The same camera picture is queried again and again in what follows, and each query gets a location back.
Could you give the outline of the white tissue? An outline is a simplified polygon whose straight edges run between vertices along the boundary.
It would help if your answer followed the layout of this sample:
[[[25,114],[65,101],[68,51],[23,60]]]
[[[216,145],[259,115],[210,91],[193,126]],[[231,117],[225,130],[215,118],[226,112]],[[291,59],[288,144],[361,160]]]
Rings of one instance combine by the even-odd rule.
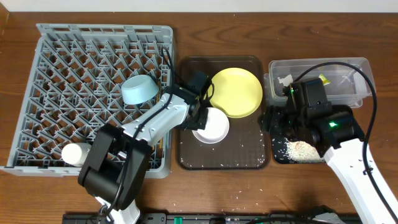
[[[287,75],[284,78],[279,77],[278,81],[280,84],[283,84],[283,86],[289,86],[294,80],[291,74]]]

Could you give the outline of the white round bowl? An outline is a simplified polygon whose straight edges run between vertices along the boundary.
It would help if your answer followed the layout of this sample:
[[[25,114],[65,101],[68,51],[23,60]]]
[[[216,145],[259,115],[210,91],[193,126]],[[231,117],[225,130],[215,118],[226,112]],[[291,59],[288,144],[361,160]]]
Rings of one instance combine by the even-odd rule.
[[[228,117],[218,108],[209,107],[204,129],[192,131],[193,135],[205,144],[215,144],[222,141],[229,131]]]

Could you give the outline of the light blue bowl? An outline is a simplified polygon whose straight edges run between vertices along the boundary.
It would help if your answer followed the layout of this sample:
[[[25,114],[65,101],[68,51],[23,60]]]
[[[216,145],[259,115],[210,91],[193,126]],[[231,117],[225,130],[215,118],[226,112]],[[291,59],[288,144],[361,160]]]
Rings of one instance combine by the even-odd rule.
[[[159,87],[149,75],[136,75],[121,85],[123,102],[137,105],[151,100],[159,92]]]

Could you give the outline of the green orange snack wrapper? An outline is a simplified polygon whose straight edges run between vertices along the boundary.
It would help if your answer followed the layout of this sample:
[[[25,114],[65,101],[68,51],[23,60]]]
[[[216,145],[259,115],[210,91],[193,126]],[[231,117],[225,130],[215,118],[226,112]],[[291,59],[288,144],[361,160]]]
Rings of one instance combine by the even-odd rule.
[[[331,81],[322,73],[318,77],[322,81],[323,85],[329,85],[331,83]]]

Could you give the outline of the white cup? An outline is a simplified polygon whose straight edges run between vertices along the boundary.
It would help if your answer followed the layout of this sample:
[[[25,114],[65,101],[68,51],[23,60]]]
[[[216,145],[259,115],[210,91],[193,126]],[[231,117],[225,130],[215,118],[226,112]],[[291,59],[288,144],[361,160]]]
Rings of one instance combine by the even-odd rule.
[[[78,142],[67,144],[62,149],[62,159],[67,164],[82,167],[90,151],[91,144]]]

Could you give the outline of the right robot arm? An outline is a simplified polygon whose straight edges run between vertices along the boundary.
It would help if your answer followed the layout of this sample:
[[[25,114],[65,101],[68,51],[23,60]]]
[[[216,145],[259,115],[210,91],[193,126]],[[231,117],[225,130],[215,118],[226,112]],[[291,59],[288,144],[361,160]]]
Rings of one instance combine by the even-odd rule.
[[[261,130],[314,147],[363,223],[397,223],[397,199],[373,161],[352,109],[328,101],[320,78],[292,82],[284,93],[285,106],[268,106],[259,117]]]

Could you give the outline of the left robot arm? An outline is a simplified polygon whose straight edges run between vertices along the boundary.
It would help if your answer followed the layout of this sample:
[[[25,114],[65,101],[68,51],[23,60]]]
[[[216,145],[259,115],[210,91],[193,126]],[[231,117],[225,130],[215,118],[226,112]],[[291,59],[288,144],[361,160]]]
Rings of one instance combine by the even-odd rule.
[[[135,205],[152,148],[175,127],[204,129],[208,110],[203,102],[214,85],[202,72],[183,85],[172,82],[158,103],[133,122],[117,128],[109,123],[97,132],[78,176],[78,183],[101,203],[95,223],[135,223]]]

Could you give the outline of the pile of rice waste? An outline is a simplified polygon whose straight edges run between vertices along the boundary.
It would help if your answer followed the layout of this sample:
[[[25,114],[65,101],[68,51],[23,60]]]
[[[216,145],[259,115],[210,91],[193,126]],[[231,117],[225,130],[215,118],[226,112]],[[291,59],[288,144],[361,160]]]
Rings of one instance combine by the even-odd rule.
[[[287,138],[272,138],[271,149],[274,159],[279,164],[324,163],[317,150],[304,141],[291,142]]]

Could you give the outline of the black plastic waste tray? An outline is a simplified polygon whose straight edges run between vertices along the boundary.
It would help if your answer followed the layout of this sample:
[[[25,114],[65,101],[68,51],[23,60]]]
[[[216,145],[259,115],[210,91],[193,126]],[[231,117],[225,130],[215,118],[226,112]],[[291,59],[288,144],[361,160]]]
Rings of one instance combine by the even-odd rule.
[[[269,133],[272,153],[279,164],[323,163],[328,149],[339,149],[345,141],[363,141],[365,137],[346,105],[333,105],[330,113],[312,119],[270,106],[259,124]]]

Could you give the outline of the clear plastic waste bin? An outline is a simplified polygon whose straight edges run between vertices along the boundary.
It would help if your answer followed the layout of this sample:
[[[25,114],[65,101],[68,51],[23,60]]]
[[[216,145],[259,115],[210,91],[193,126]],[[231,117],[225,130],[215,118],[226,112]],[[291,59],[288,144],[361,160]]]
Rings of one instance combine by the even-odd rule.
[[[363,57],[340,58],[307,58],[291,60],[274,60],[269,64],[269,73],[264,75],[264,91],[268,105],[284,106],[287,97],[283,94],[283,84],[278,78],[284,78],[291,74],[293,80],[298,78],[309,68],[326,62],[344,62],[360,69],[371,82],[374,82],[369,61]],[[359,108],[363,105],[363,99],[371,96],[371,90],[365,79],[354,69],[341,65],[327,65],[319,67],[308,74],[302,80],[317,78],[324,74],[331,81],[325,85],[328,101],[334,105],[348,105],[351,108]]]

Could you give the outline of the grey plastic dishwasher rack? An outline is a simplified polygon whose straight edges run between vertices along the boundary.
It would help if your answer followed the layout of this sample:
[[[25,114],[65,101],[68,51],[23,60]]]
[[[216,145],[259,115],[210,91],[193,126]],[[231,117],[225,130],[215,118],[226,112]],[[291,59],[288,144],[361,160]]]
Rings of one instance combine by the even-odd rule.
[[[169,26],[38,24],[27,88],[7,164],[18,176],[76,176],[62,160],[73,142],[93,142],[104,124],[130,123],[158,97],[127,105],[121,86],[136,75],[151,76],[159,88],[170,83],[161,49],[175,52]]]

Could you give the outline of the yellow round plate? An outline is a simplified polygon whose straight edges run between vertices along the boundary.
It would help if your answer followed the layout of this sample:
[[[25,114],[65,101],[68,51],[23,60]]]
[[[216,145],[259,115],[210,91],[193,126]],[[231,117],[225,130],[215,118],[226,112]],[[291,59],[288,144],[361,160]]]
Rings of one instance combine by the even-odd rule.
[[[230,118],[249,116],[260,107],[262,86],[259,79],[243,68],[226,68],[212,79],[207,90],[212,107]]]

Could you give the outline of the dark brown serving tray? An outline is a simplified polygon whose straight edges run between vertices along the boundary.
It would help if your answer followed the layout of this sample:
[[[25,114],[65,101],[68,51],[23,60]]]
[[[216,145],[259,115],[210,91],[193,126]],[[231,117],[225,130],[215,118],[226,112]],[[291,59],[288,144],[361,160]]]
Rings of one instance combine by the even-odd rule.
[[[182,59],[178,74],[188,81],[196,72],[213,77],[217,72],[238,67],[251,72],[263,84],[263,68],[255,56],[191,56]],[[216,144],[199,141],[191,130],[176,131],[176,159],[186,170],[256,170],[270,161],[269,136],[257,122],[265,101],[245,118],[230,118],[226,137]]]

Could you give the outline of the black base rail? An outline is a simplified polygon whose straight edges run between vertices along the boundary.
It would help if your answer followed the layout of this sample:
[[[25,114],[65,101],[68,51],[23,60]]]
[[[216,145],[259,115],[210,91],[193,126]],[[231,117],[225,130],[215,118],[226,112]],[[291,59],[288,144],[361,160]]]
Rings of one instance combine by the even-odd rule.
[[[330,223],[361,223],[358,217],[340,216],[325,213],[319,215]],[[209,223],[247,223],[251,220],[267,218],[267,216],[226,216],[226,215],[166,215],[164,213],[148,213],[141,215],[137,223],[161,223],[161,224],[209,224]],[[89,224],[98,223],[95,214],[64,214],[62,224]]]

